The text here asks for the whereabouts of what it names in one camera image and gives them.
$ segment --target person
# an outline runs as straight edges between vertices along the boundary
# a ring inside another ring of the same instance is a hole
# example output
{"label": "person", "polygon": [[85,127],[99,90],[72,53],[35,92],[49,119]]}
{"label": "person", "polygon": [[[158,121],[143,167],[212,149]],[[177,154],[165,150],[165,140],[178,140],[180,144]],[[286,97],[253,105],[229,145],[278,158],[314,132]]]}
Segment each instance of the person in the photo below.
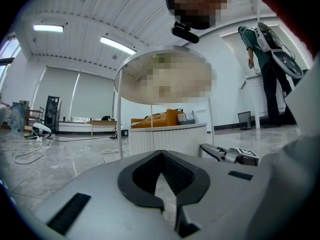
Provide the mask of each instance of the person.
{"label": "person", "polygon": [[267,53],[263,52],[258,45],[256,34],[252,28],[247,28],[246,26],[240,26],[238,28],[238,33],[245,44],[245,47],[249,55],[249,67],[253,68],[254,64],[254,53],[258,59],[259,67],[262,73],[263,89],[266,96],[266,103],[268,109],[268,123],[263,125],[263,128],[274,128],[280,127],[282,123],[293,125],[295,124],[295,119],[291,114],[288,107],[285,108],[284,120],[282,122],[278,103],[276,98],[277,90],[277,80],[279,81],[282,91],[288,95],[292,89],[287,80],[286,73],[280,68],[280,66],[275,62],[273,57]]}

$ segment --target black speaker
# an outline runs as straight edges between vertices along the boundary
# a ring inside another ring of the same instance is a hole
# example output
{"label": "black speaker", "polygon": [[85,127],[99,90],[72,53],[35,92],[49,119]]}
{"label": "black speaker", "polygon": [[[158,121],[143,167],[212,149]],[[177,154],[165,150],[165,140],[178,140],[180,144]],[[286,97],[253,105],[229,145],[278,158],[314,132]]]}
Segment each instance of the black speaker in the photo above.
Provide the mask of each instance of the black speaker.
{"label": "black speaker", "polygon": [[175,5],[175,0],[165,0],[166,7],[171,12],[172,15],[178,20],[181,24],[185,25],[188,28],[195,30],[206,30],[216,24],[216,17],[212,15],[190,15],[190,12],[180,9],[179,6]]}
{"label": "black speaker", "polygon": [[60,109],[60,97],[48,96],[44,113],[44,125],[51,130],[52,134],[59,133]]}
{"label": "black speaker", "polygon": [[174,28],[172,28],[171,33],[178,37],[182,38],[184,40],[187,40],[188,42],[191,42],[193,44],[197,44],[199,42],[199,37],[188,30],[188,28],[181,27],[181,24],[179,24],[177,21],[174,24]]}

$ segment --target window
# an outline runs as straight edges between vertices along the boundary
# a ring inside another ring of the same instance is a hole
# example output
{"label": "window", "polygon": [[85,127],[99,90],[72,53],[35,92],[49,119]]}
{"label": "window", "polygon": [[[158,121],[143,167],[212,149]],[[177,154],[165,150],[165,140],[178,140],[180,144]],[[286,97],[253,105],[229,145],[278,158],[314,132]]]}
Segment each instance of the window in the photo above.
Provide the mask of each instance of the window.
{"label": "window", "polygon": [[70,116],[72,94],[79,72],[61,68],[46,67],[44,75],[39,83],[33,108],[45,108],[48,96],[60,97],[61,110],[60,119]]}
{"label": "window", "polygon": [[72,100],[71,117],[101,119],[112,116],[115,81],[80,73]]}
{"label": "window", "polygon": [[8,38],[0,48],[0,91],[5,81],[7,71],[10,68],[12,61],[8,58],[15,58],[20,52],[21,48],[18,39],[15,37]]}

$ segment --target marble floor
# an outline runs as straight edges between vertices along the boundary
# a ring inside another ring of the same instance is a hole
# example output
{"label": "marble floor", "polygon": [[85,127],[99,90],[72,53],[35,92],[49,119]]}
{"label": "marble floor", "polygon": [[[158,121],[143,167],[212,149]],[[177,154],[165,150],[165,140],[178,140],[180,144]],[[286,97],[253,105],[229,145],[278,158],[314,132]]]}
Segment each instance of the marble floor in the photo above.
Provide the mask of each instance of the marble floor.
{"label": "marble floor", "polygon": [[[286,144],[299,138],[300,134],[297,126],[290,125],[248,131],[222,130],[217,131],[214,137],[217,146],[226,149],[231,147],[245,148],[262,157],[278,151]],[[10,132],[0,131],[0,150],[32,149],[40,145],[36,141],[21,143],[23,139],[3,137],[3,135],[8,136]],[[0,151],[0,180],[5,183],[8,195],[14,199],[18,206],[34,211],[44,199],[74,177],[94,166],[120,159],[116,152],[102,154],[103,150],[116,151],[118,149],[116,139],[110,139],[105,135],[103,138],[97,137],[99,136],[56,136],[55,139],[58,141],[50,141],[49,145],[41,149],[43,156],[30,164],[17,164],[13,161],[17,150]],[[208,134],[207,143],[211,143],[211,139],[211,134]],[[124,139],[123,150],[128,151],[128,149],[128,139]],[[39,155],[40,153],[34,152],[18,159],[27,162]],[[163,199],[166,210],[171,211],[164,213],[163,216],[171,225],[174,225],[175,213],[172,211],[175,211],[175,196],[163,176],[160,176],[158,183],[161,184],[157,185],[156,195]]]}

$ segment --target ceiling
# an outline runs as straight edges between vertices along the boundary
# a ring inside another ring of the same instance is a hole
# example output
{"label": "ceiling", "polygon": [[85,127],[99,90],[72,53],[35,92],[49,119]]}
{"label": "ceiling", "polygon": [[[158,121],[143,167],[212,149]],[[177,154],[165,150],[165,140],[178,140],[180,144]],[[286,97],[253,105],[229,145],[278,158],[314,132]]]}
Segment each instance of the ceiling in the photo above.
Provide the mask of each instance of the ceiling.
{"label": "ceiling", "polygon": [[[193,32],[200,36],[228,23],[271,15],[261,0],[229,0],[215,27]],[[100,43],[102,36],[137,51],[155,45],[184,45],[185,40],[171,34],[174,22],[165,0],[30,0],[14,30],[28,60],[50,61],[50,66],[77,61],[75,65],[82,69],[103,69],[103,76],[114,79],[115,70],[129,55]],[[64,31],[34,31],[33,24],[39,23],[62,25]]]}

